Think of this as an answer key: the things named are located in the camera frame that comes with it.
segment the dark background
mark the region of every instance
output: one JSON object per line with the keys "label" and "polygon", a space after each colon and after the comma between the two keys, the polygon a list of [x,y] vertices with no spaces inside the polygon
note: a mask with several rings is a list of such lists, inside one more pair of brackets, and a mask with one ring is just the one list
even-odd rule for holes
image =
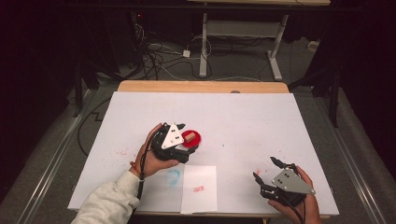
{"label": "dark background", "polygon": [[[337,4],[356,6],[360,2],[345,0]],[[396,143],[396,28],[390,12],[394,7],[385,0],[373,2],[359,16],[290,17],[284,40],[322,37],[308,76],[342,56],[341,87],[378,154],[396,176],[392,165]],[[82,19],[81,14],[63,10],[50,0],[2,3],[0,12],[2,200],[41,136],[69,104],[66,95],[74,85],[77,62],[88,59],[114,72],[118,72],[120,62],[112,47],[106,13],[90,12]],[[202,29],[199,14],[143,15],[148,30],[181,44],[188,43],[191,34],[197,35]]]}

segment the gray carpet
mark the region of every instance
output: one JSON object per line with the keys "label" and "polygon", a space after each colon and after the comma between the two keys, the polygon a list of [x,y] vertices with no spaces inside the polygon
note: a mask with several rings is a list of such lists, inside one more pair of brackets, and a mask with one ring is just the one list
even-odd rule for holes
{"label": "gray carpet", "polygon": [[[216,56],[225,53],[225,49],[213,51],[209,58],[213,75],[210,80],[226,77],[249,77],[261,81],[274,81],[264,52],[271,47],[270,40],[264,40],[256,47],[245,47],[234,50],[225,56]],[[313,53],[306,50],[308,41],[302,39],[293,44],[283,43],[277,55],[278,64],[285,83],[291,83],[304,76],[304,72],[313,57]],[[172,49],[183,50],[182,47],[168,43]],[[166,60],[176,56],[164,54]],[[194,74],[198,74],[198,61],[192,63]],[[126,65],[121,67],[121,72],[130,71]],[[191,66],[180,63],[161,71],[160,80],[187,79],[197,80],[191,75]],[[99,75],[101,86],[99,90],[90,94],[91,100],[85,104],[85,115],[101,104],[118,87],[118,83],[110,81],[106,76]],[[246,78],[223,79],[222,81],[252,81]],[[364,133],[361,124],[356,119],[347,98],[340,92],[338,124],[334,129],[329,124],[326,116],[328,99],[314,98],[309,88],[297,88],[293,91],[297,104],[302,113],[304,123],[311,137],[312,143],[318,153],[324,173],[334,193],[340,215],[331,217],[324,223],[392,223],[396,218],[395,205],[396,184],[386,170],[383,162],[375,153],[375,149]],[[15,223],[23,212],[25,205],[35,191],[40,177],[46,171],[51,156],[55,153],[64,137],[67,128],[74,121],[75,105],[71,95],[71,104],[64,113],[49,127],[46,134],[37,145],[35,152],[21,172],[19,178],[10,190],[8,196],[0,206],[0,223]],[[107,104],[103,104],[95,111],[100,112],[99,118],[106,113]],[[80,139],[82,147],[89,152],[100,121],[95,121],[94,116],[89,116],[81,126]],[[346,147],[354,159],[351,168],[350,161],[345,159],[343,148]],[[62,163],[56,170],[56,175],[51,180],[49,189],[45,192],[42,202],[34,211],[32,223],[70,223],[76,212],[66,209],[71,198],[74,186],[78,182],[79,174],[84,166],[86,156],[78,146],[77,133],[74,132],[67,145]],[[359,181],[354,180],[358,167]],[[360,189],[361,183],[366,189]],[[369,192],[375,199],[375,204],[362,202],[361,193]],[[376,207],[375,214],[371,208]],[[257,218],[220,218],[220,217],[141,217],[136,216],[134,223],[262,223]],[[274,218],[271,223],[289,223],[285,218]]]}

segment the white metal frame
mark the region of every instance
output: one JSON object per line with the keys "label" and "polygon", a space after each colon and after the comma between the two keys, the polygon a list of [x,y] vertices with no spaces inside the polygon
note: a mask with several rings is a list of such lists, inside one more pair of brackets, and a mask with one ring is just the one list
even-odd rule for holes
{"label": "white metal frame", "polygon": [[272,50],[267,51],[268,60],[276,81],[281,81],[279,67],[276,62],[276,53],[282,40],[283,32],[289,15],[284,15],[281,22],[255,22],[255,21],[209,21],[207,13],[204,13],[202,29],[202,53],[200,62],[200,77],[206,77],[207,47],[206,39],[208,35],[232,35],[232,36],[252,36],[252,37],[274,37],[275,43]]}

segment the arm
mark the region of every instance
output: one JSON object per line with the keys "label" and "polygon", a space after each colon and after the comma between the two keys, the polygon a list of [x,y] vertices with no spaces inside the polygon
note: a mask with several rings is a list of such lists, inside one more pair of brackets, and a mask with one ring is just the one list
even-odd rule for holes
{"label": "arm", "polygon": [[[145,144],[137,154],[135,164],[140,164],[146,145],[149,144],[149,137],[161,126],[158,124],[148,134]],[[145,177],[176,165],[178,161],[160,161],[152,151],[149,151],[145,163]],[[116,182],[105,183],[94,190],[82,204],[72,223],[127,223],[133,209],[139,205],[139,200],[136,198],[139,175],[140,167],[132,166],[129,171],[124,171]]]}

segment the white tabletop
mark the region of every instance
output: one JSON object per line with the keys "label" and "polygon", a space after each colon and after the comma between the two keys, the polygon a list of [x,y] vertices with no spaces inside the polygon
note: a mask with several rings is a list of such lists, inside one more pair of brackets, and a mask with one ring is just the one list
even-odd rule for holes
{"label": "white tabletop", "polygon": [[[253,172],[265,183],[281,170],[270,157],[296,163],[315,182],[320,213],[338,209],[291,93],[114,93],[68,206],[79,209],[88,194],[129,169],[148,132],[159,122],[185,123],[202,136],[188,165],[215,165],[218,214],[268,217],[278,212],[260,195]],[[179,213],[184,164],[148,178],[137,211]],[[166,179],[174,172],[179,180]]]}

